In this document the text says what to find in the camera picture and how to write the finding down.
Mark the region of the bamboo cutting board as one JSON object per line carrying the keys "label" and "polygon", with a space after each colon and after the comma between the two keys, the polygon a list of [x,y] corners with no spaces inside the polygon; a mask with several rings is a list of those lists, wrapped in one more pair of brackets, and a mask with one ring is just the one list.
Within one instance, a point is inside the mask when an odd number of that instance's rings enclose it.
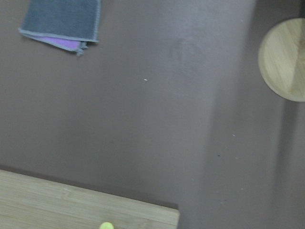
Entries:
{"label": "bamboo cutting board", "polygon": [[98,191],[2,170],[2,229],[175,229],[180,213]]}

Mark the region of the wooden mug tree stand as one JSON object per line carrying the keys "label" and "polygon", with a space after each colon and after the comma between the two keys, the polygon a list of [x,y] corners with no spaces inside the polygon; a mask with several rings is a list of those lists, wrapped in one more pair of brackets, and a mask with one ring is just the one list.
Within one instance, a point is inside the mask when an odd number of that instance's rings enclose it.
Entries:
{"label": "wooden mug tree stand", "polygon": [[305,101],[305,19],[278,23],[264,36],[258,51],[261,76],[279,96]]}

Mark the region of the yellow plastic knife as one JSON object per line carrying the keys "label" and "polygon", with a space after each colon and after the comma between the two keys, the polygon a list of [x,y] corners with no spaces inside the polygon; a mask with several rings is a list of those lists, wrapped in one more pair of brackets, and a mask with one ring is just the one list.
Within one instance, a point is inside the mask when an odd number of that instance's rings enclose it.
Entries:
{"label": "yellow plastic knife", "polygon": [[103,222],[100,226],[99,229],[114,229],[114,226],[110,222]]}

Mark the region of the grey folded cloth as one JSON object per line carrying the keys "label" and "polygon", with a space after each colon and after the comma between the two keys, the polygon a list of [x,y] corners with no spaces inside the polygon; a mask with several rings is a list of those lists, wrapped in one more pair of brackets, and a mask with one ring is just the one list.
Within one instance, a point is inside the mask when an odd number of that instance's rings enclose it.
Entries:
{"label": "grey folded cloth", "polygon": [[100,0],[31,0],[18,28],[21,35],[82,55],[98,42]]}

